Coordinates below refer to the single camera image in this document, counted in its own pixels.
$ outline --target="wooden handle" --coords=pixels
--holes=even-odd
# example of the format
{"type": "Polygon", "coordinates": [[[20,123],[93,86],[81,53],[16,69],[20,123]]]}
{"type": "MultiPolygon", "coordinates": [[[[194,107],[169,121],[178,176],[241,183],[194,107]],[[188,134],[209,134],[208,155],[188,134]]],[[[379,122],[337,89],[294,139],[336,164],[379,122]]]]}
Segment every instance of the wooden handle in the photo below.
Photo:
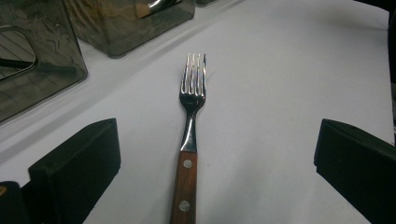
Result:
{"type": "Polygon", "coordinates": [[[170,224],[195,224],[198,154],[180,151],[170,224]]]}

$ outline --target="table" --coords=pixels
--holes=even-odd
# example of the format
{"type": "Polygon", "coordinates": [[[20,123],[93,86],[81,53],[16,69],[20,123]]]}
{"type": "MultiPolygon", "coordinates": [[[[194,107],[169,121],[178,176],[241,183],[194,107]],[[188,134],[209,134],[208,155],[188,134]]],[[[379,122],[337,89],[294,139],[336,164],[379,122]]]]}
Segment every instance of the table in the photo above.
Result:
{"type": "Polygon", "coordinates": [[[313,164],[322,119],[394,144],[388,13],[345,0],[219,0],[121,59],[80,42],[89,77],[0,126],[0,179],[101,119],[121,168],[86,224],[167,223],[188,52],[207,54],[197,120],[197,223],[368,221],[313,164]]]}

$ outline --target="fork tine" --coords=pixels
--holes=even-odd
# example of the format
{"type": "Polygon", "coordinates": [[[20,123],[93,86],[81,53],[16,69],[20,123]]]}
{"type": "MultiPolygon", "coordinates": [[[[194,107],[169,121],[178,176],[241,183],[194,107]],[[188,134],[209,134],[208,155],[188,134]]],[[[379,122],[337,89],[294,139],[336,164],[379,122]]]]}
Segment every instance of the fork tine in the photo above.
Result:
{"type": "Polygon", "coordinates": [[[195,53],[192,54],[192,60],[191,60],[191,73],[190,73],[190,86],[189,86],[189,94],[193,94],[193,81],[194,81],[194,60],[195,59],[195,53]]]}
{"type": "Polygon", "coordinates": [[[204,54],[204,61],[202,67],[201,95],[206,97],[206,54],[204,54]]]}
{"type": "Polygon", "coordinates": [[[185,93],[185,90],[186,90],[186,79],[187,79],[187,73],[188,73],[188,70],[189,70],[189,58],[190,58],[190,54],[187,55],[186,67],[184,68],[184,74],[183,74],[183,77],[181,79],[181,85],[180,85],[180,92],[181,93],[185,93]]]}
{"type": "Polygon", "coordinates": [[[197,73],[196,73],[196,78],[195,78],[195,95],[198,95],[199,94],[199,74],[200,74],[200,71],[199,71],[199,65],[200,65],[200,57],[201,57],[201,54],[198,54],[198,58],[197,58],[197,73]]]}

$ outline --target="white table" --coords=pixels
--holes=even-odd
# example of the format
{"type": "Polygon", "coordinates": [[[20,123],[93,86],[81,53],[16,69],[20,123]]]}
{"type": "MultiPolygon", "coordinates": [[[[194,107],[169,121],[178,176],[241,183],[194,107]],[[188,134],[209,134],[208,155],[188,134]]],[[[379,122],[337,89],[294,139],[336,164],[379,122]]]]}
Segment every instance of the white table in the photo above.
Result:
{"type": "Polygon", "coordinates": [[[197,223],[368,221],[313,164],[322,119],[393,140],[388,13],[347,0],[219,0],[131,54],[81,43],[89,77],[0,126],[0,180],[101,119],[122,164],[86,224],[167,223],[188,52],[207,54],[198,115],[197,223]]]}

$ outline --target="metal fork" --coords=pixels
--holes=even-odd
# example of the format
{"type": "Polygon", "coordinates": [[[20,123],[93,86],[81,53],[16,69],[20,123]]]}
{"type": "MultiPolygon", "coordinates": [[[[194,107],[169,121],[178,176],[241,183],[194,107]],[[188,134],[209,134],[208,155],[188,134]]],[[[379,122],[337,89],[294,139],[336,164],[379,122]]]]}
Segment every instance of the metal fork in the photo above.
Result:
{"type": "Polygon", "coordinates": [[[172,203],[171,224],[194,224],[197,184],[197,143],[195,119],[206,98],[206,55],[200,67],[200,54],[187,56],[186,67],[181,79],[179,99],[186,111],[181,149],[177,159],[177,174],[172,203]]]}

